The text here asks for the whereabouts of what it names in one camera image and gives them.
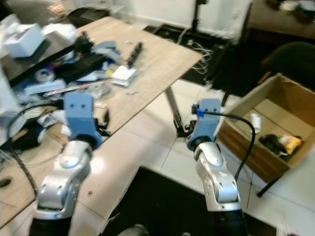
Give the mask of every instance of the white cable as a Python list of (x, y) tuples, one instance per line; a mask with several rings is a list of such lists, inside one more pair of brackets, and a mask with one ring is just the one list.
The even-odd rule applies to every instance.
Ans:
[[(12, 164), (13, 166), (16, 166), (16, 167), (20, 167), (18, 164), (16, 164), (15, 161), (13, 161), (13, 158), (8, 155), (6, 152), (4, 152), (3, 150), (0, 150), (0, 154), (1, 154), (1, 158), (3, 158), (4, 160), (6, 160), (8, 163)], [(35, 163), (29, 163), (29, 164), (25, 164), (25, 166), (27, 167), (36, 167), (36, 166), (40, 166), (42, 164), (45, 164), (46, 162), (52, 160), (52, 159), (55, 159), (60, 153), (56, 154), (56, 155), (53, 155), (43, 161), (39, 161), (39, 162), (35, 162)]]
[[(183, 30), (183, 32), (179, 35), (177, 44), (182, 42), (184, 34), (188, 31), (189, 28)], [(174, 40), (168, 38), (167, 41), (174, 43)], [(208, 73), (209, 61), (212, 59), (212, 54), (214, 53), (210, 49), (205, 49), (200, 43), (193, 42), (191, 48), (195, 51), (199, 52), (202, 55), (201, 61), (198, 62), (194, 67), (192, 67), (197, 73), (201, 75), (205, 75)]]

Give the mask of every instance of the cluttered desk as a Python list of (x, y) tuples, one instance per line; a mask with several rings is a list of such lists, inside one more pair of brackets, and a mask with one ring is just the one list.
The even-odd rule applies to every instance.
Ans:
[[(95, 118), (102, 120), (106, 111), (109, 111), (110, 122), (108, 127), (106, 127), (108, 132), (114, 134), (164, 91), (166, 91), (174, 114), (178, 112), (170, 86), (201, 59), (198, 53), (110, 17), (79, 28), (77, 35), (82, 35), (82, 32), (86, 32), (87, 36), (93, 40), (94, 45), (100, 44), (103, 41), (114, 43), (117, 49), (114, 57), (118, 56), (117, 58), (120, 58), (121, 61), (126, 61), (122, 62), (126, 66), (129, 66), (129, 59), (132, 58), (132, 52), (137, 50), (138, 43), (141, 42), (142, 45), (138, 59), (135, 63), (134, 61), (132, 62), (132, 64), (134, 63), (133, 68), (137, 70), (137, 76), (132, 81), (129, 81), (130, 85), (127, 88), (115, 84), (111, 85), (110, 82), (106, 82), (108, 81), (107, 78), (101, 82), (93, 82), (105, 85), (104, 87), (110, 89), (110, 91), (106, 90), (104, 94), (101, 90), (101, 96), (96, 95), (97, 99), (95, 99), (94, 103)], [(103, 50), (101, 54), (108, 52), (112, 53), (113, 50), (107, 52)], [(110, 73), (112, 76), (115, 70), (103, 72)], [(130, 72), (130, 70), (123, 69), (120, 71), (120, 74), (125, 75), (127, 72)], [(76, 86), (82, 90), (82, 84), (76, 84), (71, 86), (71, 89), (68, 89), (68, 87), (55, 89), (51, 94), (47, 94), (49, 93), (47, 90), (41, 90), (41, 94), (46, 94), (46, 97), (50, 95), (57, 97), (60, 94), (65, 94), (66, 91), (76, 90), (72, 88)], [(27, 91), (29, 94), (34, 94), (33, 91), (36, 89), (38, 88), (35, 88), (33, 85)], [(60, 122), (54, 124), (52, 127), (47, 127), (47, 131), (44, 132), (41, 138), (40, 145), (20, 154), (20, 158), (26, 164), (30, 163), (29, 172), (38, 186), (51, 171), (54, 163), (53, 157), (56, 157), (60, 153), (63, 144), (68, 140), (67, 135), (61, 134), (61, 130), (64, 127), (65, 125), (60, 124)], [(34, 194), (24, 173), (16, 166), (16, 163), (12, 165), (9, 162), (5, 162), (0, 175), (1, 178), (12, 177), (11, 183), (1, 189), (0, 226), (3, 227), (34, 200)]]

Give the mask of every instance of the cardboard box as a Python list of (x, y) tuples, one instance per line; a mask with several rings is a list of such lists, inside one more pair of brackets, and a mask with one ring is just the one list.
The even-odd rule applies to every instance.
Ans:
[[(229, 114), (250, 120), (251, 113), (261, 116), (261, 132), (246, 164), (265, 182), (271, 182), (299, 164), (315, 144), (315, 93), (277, 74), (243, 97), (227, 110)], [(284, 160), (263, 146), (259, 137), (266, 134), (291, 134), (305, 141), (298, 151)], [(243, 159), (252, 134), (241, 121), (224, 119), (217, 139)]]

